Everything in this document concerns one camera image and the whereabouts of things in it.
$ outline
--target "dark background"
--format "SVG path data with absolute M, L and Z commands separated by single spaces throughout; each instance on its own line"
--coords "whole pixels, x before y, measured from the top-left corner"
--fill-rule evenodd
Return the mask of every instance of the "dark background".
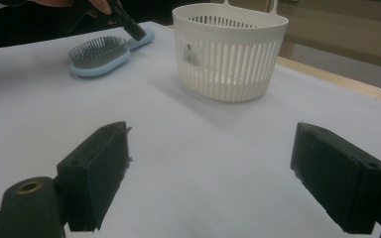
M 174 8 L 207 1 L 121 0 L 120 2 L 137 23 L 153 21 L 162 25 L 171 25 Z M 92 17 L 85 16 L 69 35 L 62 32 L 58 22 L 68 10 L 69 8 L 45 7 L 33 2 L 0 9 L 0 48 L 101 30 L 94 25 Z

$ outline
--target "table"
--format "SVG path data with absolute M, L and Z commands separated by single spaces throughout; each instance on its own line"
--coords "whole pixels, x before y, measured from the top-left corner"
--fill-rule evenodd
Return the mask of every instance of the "table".
M 67 237 L 352 237 L 290 170 L 296 126 L 324 127 L 381 160 L 381 100 L 277 64 L 261 98 L 212 101 L 179 81 L 173 30 L 142 26 L 156 40 L 97 79 L 71 75 L 67 52 L 127 38 L 123 29 L 0 49 L 0 199 L 20 180 L 55 177 L 97 128 L 126 121 L 134 161 L 102 229 Z

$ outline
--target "hairbrush bristles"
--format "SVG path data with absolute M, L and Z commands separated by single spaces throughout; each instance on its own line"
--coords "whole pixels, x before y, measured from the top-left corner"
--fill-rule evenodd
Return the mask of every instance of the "hairbrush bristles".
M 102 75 L 130 58 L 130 51 L 152 42 L 155 38 L 151 29 L 145 30 L 146 36 L 139 42 L 127 42 L 119 37 L 101 37 L 86 42 L 69 51 L 72 59 L 70 70 L 84 77 Z

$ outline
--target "basket slot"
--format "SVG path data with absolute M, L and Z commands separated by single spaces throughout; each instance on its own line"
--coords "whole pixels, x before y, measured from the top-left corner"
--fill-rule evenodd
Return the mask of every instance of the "basket slot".
M 232 19 L 217 17 L 217 16 L 196 16 L 196 17 L 188 18 L 188 20 L 202 23 L 202 24 L 211 25 L 211 26 L 218 26 L 218 27 L 257 28 L 256 26 L 248 24 L 248 23 L 239 22 Z

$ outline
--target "black sleeve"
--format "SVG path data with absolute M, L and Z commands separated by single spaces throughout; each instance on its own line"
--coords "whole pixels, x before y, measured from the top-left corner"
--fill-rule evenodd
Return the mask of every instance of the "black sleeve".
M 26 2 L 27 0 L 0 0 L 0 4 L 6 6 L 19 6 Z

